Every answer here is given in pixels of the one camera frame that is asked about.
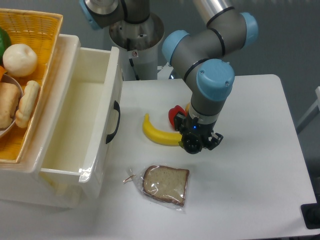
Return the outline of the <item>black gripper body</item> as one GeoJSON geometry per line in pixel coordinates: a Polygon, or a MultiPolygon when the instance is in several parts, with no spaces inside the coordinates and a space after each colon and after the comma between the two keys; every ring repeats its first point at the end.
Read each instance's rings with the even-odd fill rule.
{"type": "Polygon", "coordinates": [[[203,148],[213,150],[216,147],[216,138],[212,137],[215,122],[201,124],[198,117],[191,118],[177,113],[174,117],[174,128],[181,135],[179,145],[189,154],[197,154],[203,148]]]}

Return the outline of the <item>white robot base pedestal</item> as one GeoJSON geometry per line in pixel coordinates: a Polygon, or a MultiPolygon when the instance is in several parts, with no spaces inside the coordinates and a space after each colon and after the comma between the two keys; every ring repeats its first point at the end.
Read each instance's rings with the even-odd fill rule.
{"type": "Polygon", "coordinates": [[[156,80],[158,78],[158,49],[164,37],[162,20],[154,13],[142,23],[124,20],[109,26],[112,44],[119,48],[125,81],[156,80]]]}

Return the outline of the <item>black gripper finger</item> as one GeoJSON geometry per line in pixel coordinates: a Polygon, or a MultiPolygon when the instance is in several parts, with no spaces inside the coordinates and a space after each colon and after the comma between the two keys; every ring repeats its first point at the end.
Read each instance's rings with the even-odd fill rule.
{"type": "Polygon", "coordinates": [[[224,138],[224,136],[220,133],[217,133],[217,132],[212,133],[211,137],[208,138],[206,148],[210,151],[213,150],[221,143],[223,138],[224,138]]]}

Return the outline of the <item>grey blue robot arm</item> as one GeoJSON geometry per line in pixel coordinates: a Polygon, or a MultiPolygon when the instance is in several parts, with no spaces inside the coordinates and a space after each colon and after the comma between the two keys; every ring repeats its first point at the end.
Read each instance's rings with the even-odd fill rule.
{"type": "Polygon", "coordinates": [[[214,126],[235,79],[233,68],[222,58],[257,40],[256,19],[237,12],[228,0],[196,0],[206,29],[194,36],[184,30],[165,36],[164,25],[147,0],[82,0],[79,4],[93,29],[109,29],[112,43],[120,50],[126,81],[155,79],[161,46],[167,63],[192,92],[187,110],[169,111],[173,133],[156,130],[146,120],[144,134],[157,144],[180,146],[190,154],[217,147],[223,136],[214,126]]]}

